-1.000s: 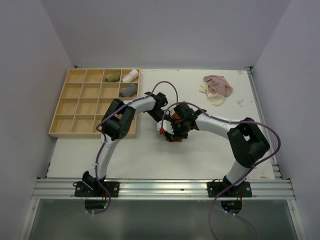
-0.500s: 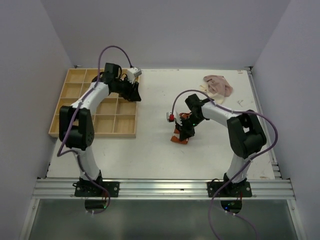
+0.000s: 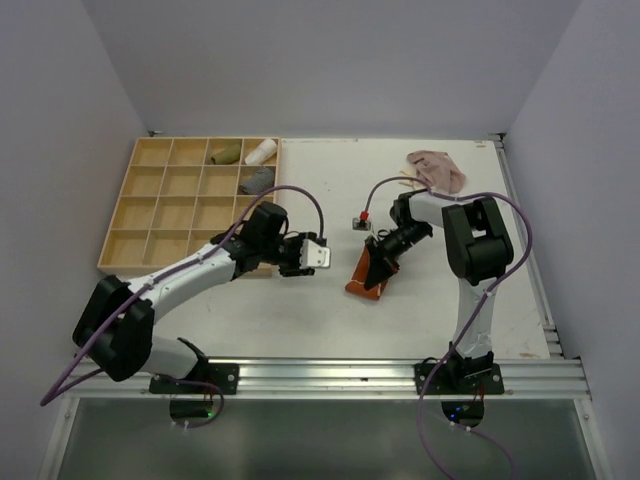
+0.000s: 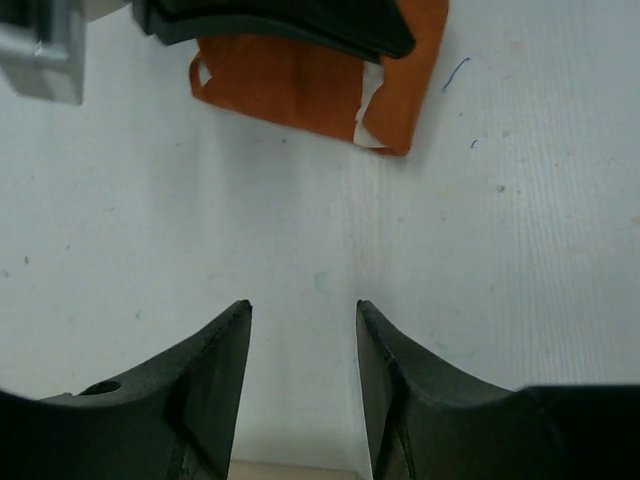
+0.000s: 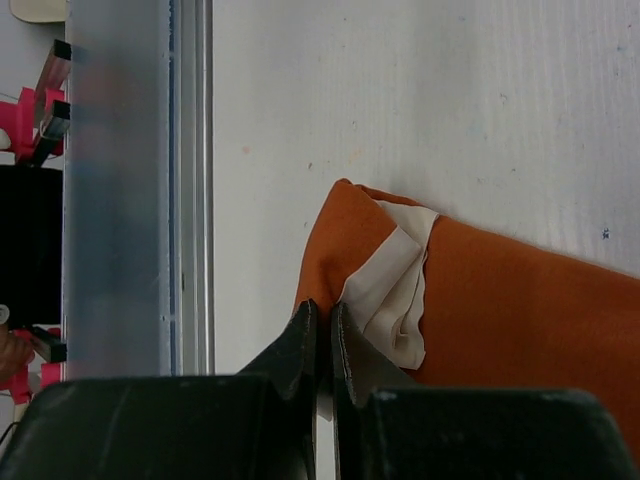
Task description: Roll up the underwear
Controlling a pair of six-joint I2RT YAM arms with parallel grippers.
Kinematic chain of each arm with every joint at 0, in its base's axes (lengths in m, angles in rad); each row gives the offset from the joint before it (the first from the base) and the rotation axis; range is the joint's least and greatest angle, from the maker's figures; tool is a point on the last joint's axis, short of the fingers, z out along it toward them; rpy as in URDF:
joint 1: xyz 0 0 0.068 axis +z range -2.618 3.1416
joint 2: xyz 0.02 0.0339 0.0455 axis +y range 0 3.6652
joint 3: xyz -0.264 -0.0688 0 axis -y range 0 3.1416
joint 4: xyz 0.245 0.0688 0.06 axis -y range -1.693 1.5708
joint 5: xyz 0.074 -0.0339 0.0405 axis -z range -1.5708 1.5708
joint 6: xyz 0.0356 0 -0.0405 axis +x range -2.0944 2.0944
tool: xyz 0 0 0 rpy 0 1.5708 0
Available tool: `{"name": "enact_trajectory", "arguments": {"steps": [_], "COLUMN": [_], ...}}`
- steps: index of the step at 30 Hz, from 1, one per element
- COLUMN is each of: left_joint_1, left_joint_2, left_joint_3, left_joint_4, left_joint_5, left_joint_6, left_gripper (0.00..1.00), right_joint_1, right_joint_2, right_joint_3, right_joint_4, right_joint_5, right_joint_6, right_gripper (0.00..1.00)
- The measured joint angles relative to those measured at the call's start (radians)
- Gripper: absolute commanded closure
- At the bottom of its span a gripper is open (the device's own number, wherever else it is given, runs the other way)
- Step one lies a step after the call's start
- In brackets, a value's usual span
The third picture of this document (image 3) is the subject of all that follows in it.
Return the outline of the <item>orange and cream underwear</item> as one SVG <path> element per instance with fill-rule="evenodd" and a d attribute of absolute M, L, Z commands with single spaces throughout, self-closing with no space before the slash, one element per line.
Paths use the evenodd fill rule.
<path fill-rule="evenodd" d="M 367 246 L 365 246 L 351 279 L 345 285 L 345 291 L 360 298 L 377 301 L 381 298 L 383 292 L 385 291 L 390 278 L 387 281 L 375 286 L 371 290 L 366 290 L 364 288 L 364 280 L 368 271 L 368 267 L 369 254 L 367 252 Z"/>

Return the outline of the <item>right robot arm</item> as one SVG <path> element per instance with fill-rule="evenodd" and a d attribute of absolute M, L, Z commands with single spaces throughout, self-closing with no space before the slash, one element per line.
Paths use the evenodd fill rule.
<path fill-rule="evenodd" d="M 401 255 L 433 228 L 443 230 L 446 257 L 458 279 L 458 322 L 446 361 L 445 379 L 451 389 L 468 392 L 493 365 L 491 325 L 495 282 L 513 262 L 513 245 L 494 193 L 475 194 L 463 200 L 433 195 L 427 190 L 404 193 L 390 209 L 396 228 L 365 241 L 369 266 L 363 288 L 374 289 L 399 271 Z"/>

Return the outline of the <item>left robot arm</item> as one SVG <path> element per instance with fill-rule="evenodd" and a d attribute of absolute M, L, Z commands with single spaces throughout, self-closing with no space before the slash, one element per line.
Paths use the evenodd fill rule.
<path fill-rule="evenodd" d="M 138 372 L 172 378 L 185 392 L 210 380 L 209 362 L 192 342 L 154 334 L 155 324 L 205 290 L 257 269 L 277 267 L 283 277 L 311 276 L 330 264 L 324 238 L 314 232 L 287 236 L 287 212 L 262 202 L 238 231 L 213 237 L 190 256 L 152 274 L 121 280 L 103 278 L 94 289 L 72 334 L 82 354 L 112 380 Z"/>

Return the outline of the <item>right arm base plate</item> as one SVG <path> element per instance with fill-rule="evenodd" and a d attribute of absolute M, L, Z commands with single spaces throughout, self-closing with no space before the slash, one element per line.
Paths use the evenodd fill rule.
<path fill-rule="evenodd" d="M 500 366 L 493 363 L 490 368 L 476 372 L 455 369 L 445 364 L 429 381 L 426 395 L 473 396 L 479 394 L 502 395 L 506 391 Z"/>

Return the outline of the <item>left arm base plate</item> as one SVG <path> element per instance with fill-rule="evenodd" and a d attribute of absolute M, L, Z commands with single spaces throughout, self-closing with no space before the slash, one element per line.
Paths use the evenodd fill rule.
<path fill-rule="evenodd" d="M 151 379 L 149 392 L 166 395 L 222 393 L 235 395 L 240 379 L 237 363 L 206 363 L 195 367 L 185 379 L 157 376 Z"/>

